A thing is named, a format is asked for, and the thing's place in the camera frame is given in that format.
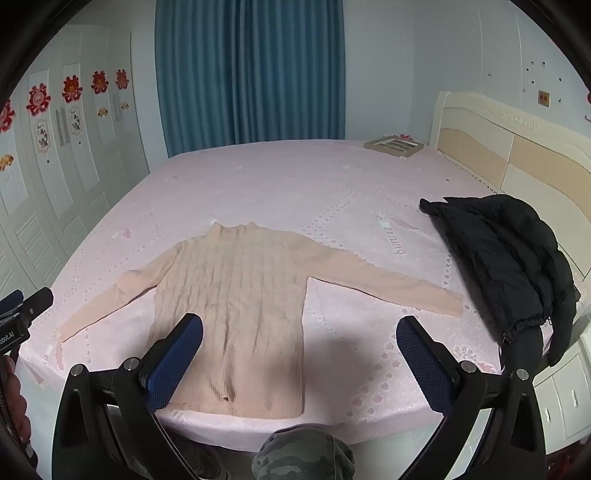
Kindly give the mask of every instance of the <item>red decoration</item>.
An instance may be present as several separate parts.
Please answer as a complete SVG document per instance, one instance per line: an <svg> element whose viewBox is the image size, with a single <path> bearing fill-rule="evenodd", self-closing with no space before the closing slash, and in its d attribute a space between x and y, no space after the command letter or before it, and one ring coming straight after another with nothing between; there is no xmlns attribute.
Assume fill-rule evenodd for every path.
<svg viewBox="0 0 591 480"><path fill-rule="evenodd" d="M47 87L43 83L40 83L39 87L34 86L29 92L27 110L31 112L32 116L36 116L40 112L47 110L50 101L51 96L47 94Z"/></svg>
<svg viewBox="0 0 591 480"><path fill-rule="evenodd" d="M109 82L106 79L104 70L101 70L101 72L95 72L92 76L92 82L92 89L97 95L107 91L107 85Z"/></svg>
<svg viewBox="0 0 591 480"><path fill-rule="evenodd" d="M10 108L10 100L8 100L0 112L0 132L8 132L10 130L13 116L14 110Z"/></svg>
<svg viewBox="0 0 591 480"><path fill-rule="evenodd" d="M119 90L127 90L129 80L127 79L127 72L125 70L117 70L117 81L115 83Z"/></svg>
<svg viewBox="0 0 591 480"><path fill-rule="evenodd" d="M64 97L66 103L74 102L76 100L80 100L80 95L82 94L82 87L80 86L80 81L76 75L73 75L72 78L66 77L64 80L64 91L61 94Z"/></svg>

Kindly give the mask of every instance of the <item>white cabinet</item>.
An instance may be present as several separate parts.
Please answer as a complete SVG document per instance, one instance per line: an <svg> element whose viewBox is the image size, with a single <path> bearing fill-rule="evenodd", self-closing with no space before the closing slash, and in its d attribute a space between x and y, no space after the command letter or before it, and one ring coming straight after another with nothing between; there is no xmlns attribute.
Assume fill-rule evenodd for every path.
<svg viewBox="0 0 591 480"><path fill-rule="evenodd" d="M0 297L50 286L148 174L130 64L128 33L69 25L13 92L0 123Z"/></svg>
<svg viewBox="0 0 591 480"><path fill-rule="evenodd" d="M534 378L547 453L591 433L590 339L588 327L557 365Z"/></svg>
<svg viewBox="0 0 591 480"><path fill-rule="evenodd" d="M21 85L10 99L14 112L10 128L0 132L0 157L5 159L0 166L0 298L16 285L23 287L24 294L51 285L67 261L45 216L26 158L26 135L19 123L20 94ZM3 262L9 266L2 268ZM4 288L4 281L12 286Z"/></svg>

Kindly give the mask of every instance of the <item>screw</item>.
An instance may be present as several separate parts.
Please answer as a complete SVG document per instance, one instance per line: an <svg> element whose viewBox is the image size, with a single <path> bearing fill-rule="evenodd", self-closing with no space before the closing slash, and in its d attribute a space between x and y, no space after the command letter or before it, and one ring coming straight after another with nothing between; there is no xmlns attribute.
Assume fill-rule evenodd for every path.
<svg viewBox="0 0 591 480"><path fill-rule="evenodd" d="M70 373L73 377L77 377L78 375L80 375L82 373L83 370L84 370L84 367L81 364L78 364L78 365L74 365L72 367L72 369L70 370Z"/></svg>
<svg viewBox="0 0 591 480"><path fill-rule="evenodd" d="M523 368L518 368L516 373L517 377L519 377L521 380L527 380L530 377L527 370L524 370Z"/></svg>
<svg viewBox="0 0 591 480"><path fill-rule="evenodd" d="M472 374L476 371L476 365L474 365L472 362L469 362L468 360L464 360L460 364L460 367L462 367L462 370L464 370L464 372L467 374Z"/></svg>
<svg viewBox="0 0 591 480"><path fill-rule="evenodd" d="M135 370L136 368L138 368L139 365L139 359L137 359L136 357L133 358L128 358L124 363L123 363L123 368L125 368L127 371L132 371Z"/></svg>

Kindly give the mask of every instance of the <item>pink sweater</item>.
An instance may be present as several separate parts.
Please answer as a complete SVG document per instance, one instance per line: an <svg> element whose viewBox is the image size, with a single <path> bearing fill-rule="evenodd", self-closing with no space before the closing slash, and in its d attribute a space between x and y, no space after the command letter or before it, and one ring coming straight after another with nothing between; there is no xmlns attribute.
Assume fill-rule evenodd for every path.
<svg viewBox="0 0 591 480"><path fill-rule="evenodd" d="M203 319L203 344L173 408L260 419L303 412L301 316L309 277L379 299L462 316L462 298L293 232L254 223L185 240L85 304L60 328L65 342L156 287L148 345L187 312Z"/></svg>

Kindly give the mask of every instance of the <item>wall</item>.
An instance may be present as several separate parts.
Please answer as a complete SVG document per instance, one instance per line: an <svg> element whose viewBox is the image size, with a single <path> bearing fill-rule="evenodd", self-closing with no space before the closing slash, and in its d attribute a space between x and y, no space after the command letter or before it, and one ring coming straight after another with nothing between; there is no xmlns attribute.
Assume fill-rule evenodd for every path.
<svg viewBox="0 0 591 480"><path fill-rule="evenodd" d="M345 138L408 131L413 88L413 0L343 0Z"/></svg>
<svg viewBox="0 0 591 480"><path fill-rule="evenodd" d="M154 20L156 0L94 0L71 23L107 25L131 32L131 69L139 131L148 168L168 159L156 84Z"/></svg>
<svg viewBox="0 0 591 480"><path fill-rule="evenodd" d="M480 92L591 137L589 91L570 62L508 0L415 0L410 131L428 141L441 90ZM550 108L538 91L551 95Z"/></svg>

